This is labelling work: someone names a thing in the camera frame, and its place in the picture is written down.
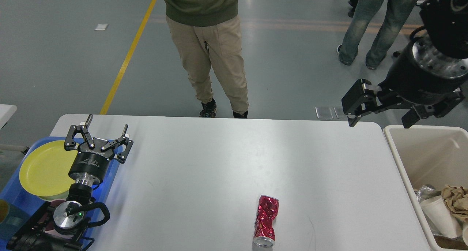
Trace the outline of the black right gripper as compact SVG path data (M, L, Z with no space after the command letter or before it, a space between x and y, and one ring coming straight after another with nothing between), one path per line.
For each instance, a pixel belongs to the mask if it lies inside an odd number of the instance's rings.
M379 86L358 79L341 105L350 127L368 114L409 106L401 118L408 129L421 119L451 112L465 99L461 85L466 81L467 59L449 57L429 37L418 37L403 49Z

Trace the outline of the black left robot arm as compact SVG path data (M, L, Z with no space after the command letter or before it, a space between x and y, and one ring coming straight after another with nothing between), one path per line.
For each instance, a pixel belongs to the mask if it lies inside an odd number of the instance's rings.
M29 149L1 192L2 251L85 251L110 219L104 201L133 141L127 125L114 140L92 136L92 117Z

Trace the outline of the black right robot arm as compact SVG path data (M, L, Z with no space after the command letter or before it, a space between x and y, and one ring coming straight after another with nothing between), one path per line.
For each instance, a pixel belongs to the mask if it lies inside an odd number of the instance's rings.
M358 79L341 100L349 126L371 113L406 109L403 127L446 116L464 99L467 81L467 0L426 0L423 26L378 85Z

